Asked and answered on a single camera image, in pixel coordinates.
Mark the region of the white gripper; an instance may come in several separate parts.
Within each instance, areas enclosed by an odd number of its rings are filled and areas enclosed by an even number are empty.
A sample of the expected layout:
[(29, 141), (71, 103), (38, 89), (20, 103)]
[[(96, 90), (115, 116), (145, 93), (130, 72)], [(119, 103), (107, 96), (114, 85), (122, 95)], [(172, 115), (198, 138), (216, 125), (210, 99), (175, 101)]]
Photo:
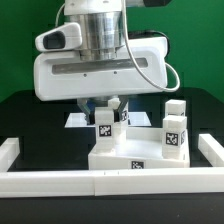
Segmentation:
[[(109, 60), (81, 59), (84, 35), (75, 22), (39, 35), (35, 45), (40, 55), (34, 62), (35, 93), (43, 101), (95, 98), (159, 92), (167, 86), (163, 37), (131, 39), (115, 50)], [(87, 99), (77, 105), (88, 124), (95, 123)], [(128, 118), (128, 97), (120, 96), (114, 121)]]

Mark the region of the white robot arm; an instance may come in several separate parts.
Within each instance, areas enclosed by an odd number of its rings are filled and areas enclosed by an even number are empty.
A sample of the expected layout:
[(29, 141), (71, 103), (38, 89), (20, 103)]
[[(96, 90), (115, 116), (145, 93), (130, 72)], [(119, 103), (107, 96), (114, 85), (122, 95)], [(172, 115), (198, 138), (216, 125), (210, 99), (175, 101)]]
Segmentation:
[(171, 0), (65, 0), (63, 25), (39, 35), (35, 93), (43, 101), (125, 96), (167, 89), (164, 37), (129, 39), (125, 9)]

